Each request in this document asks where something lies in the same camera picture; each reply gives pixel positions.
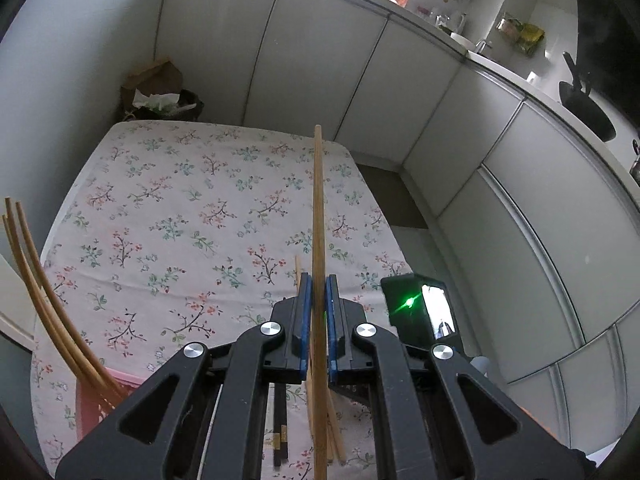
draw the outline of white cabinet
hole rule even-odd
[[[201,120],[241,124],[274,0],[164,0],[156,57],[169,56],[205,104]]]
[[[335,140],[401,164],[459,65],[423,36],[387,23]]]
[[[516,221],[505,198],[481,173],[473,174],[438,223],[476,298],[507,382],[575,350],[556,292],[527,240],[526,226]]]
[[[521,100],[489,76],[460,68],[404,164],[434,215],[480,165]]]
[[[571,447],[587,454],[620,436],[625,378],[614,329],[558,363],[569,414]]]
[[[542,241],[593,339],[640,299],[638,212],[587,147],[529,105],[486,165]]]
[[[386,16],[346,0],[276,0],[244,126],[333,139]]]
[[[509,384],[507,394],[562,444],[569,445],[569,419],[557,365]]]
[[[626,372],[626,423],[630,423],[640,406],[640,306],[617,324]]]

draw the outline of trash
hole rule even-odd
[[[180,94],[151,94],[147,97],[136,88],[131,104],[136,108],[145,107],[157,114],[166,115],[177,107],[179,100]]]
[[[204,103],[182,88],[182,73],[168,59],[161,59],[127,77],[120,88],[124,121],[196,121]]]

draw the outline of wooden stick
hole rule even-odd
[[[338,457],[340,463],[347,462],[347,453],[344,449],[344,440],[340,433],[340,426],[338,425],[338,417],[335,414],[334,396],[331,392],[326,396],[327,398],[327,413],[329,414],[329,427],[332,434],[332,442],[335,446],[335,454]]]
[[[302,275],[302,271],[300,270],[300,256],[298,256],[296,254],[296,257],[294,258],[295,264],[296,264],[296,292],[300,291],[300,279],[301,279],[301,275]]]
[[[326,480],[326,325],[324,323],[324,190],[322,188],[322,128],[316,124],[314,132],[314,201],[312,235],[313,275],[313,333],[312,345],[315,359],[313,370],[312,410],[314,419],[314,479]]]
[[[86,366],[88,364],[86,360],[83,362],[83,356],[79,353],[78,348],[73,345],[69,334],[65,331],[60,320],[55,316],[51,306],[42,297],[38,284],[31,273],[31,269],[20,247],[15,219],[11,210],[7,210],[7,216],[2,215],[2,222],[7,231],[10,247],[14,254],[18,270],[20,270],[20,275],[31,298],[31,303],[33,303],[53,345],[79,381],[89,384],[94,390],[98,391],[100,396],[106,397],[111,406],[116,406],[110,393],[104,391],[104,386],[100,384],[100,377],[95,373],[95,370]]]
[[[328,462],[333,462],[334,461],[334,447],[335,447],[335,442],[332,438],[331,432],[327,431],[326,432],[326,459]]]
[[[309,431],[311,432],[311,439],[314,438],[314,410],[313,407],[313,390],[314,390],[314,381],[313,374],[311,372],[311,367],[306,370],[306,418],[309,421]]]
[[[5,205],[7,210],[11,207],[10,199],[5,199]],[[40,264],[40,259],[38,257],[38,251],[36,250],[35,244],[33,243],[33,237],[31,237],[31,232],[29,231],[29,226],[27,224],[26,216],[24,215],[24,211],[22,210],[22,204],[20,202],[15,203],[15,208],[18,211],[18,220],[20,221],[20,228],[22,230],[22,235],[24,236],[24,241],[27,247],[27,252],[31,258],[31,264],[36,271],[36,274],[39,278],[39,282],[42,284],[42,287],[45,290],[47,297],[53,307],[53,310],[60,318],[62,325],[71,336],[71,339],[78,346],[78,349],[82,352],[84,357],[87,358],[91,366],[95,369],[96,373],[101,378],[101,383],[106,384],[110,389],[114,391],[114,396],[119,397],[120,400],[123,400],[127,397],[124,389],[120,384],[113,378],[113,376],[106,370],[106,368],[102,365],[102,363],[98,360],[98,357],[94,354],[94,352],[89,348],[89,345],[84,340],[84,338],[78,332],[78,329],[73,324],[69,316],[66,314],[66,310],[60,301],[60,298],[57,297],[53,287],[51,286],[49,280],[47,279],[47,275]]]

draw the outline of small screen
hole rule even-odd
[[[427,307],[433,335],[436,339],[453,334],[456,331],[453,316],[444,290],[437,286],[422,286],[422,297]]]

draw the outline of floral bed sheet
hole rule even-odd
[[[93,351],[146,378],[189,341],[233,341],[294,291],[311,265],[314,142],[203,123],[116,124],[85,165],[47,240],[46,273]],[[409,272],[348,150],[324,142],[326,272],[388,326],[383,276]],[[53,472],[77,441],[76,381],[36,326],[31,397]],[[330,478],[374,479],[367,408],[337,398],[348,460]],[[267,415],[262,478],[311,480],[302,385],[287,387],[289,462],[274,469]]]

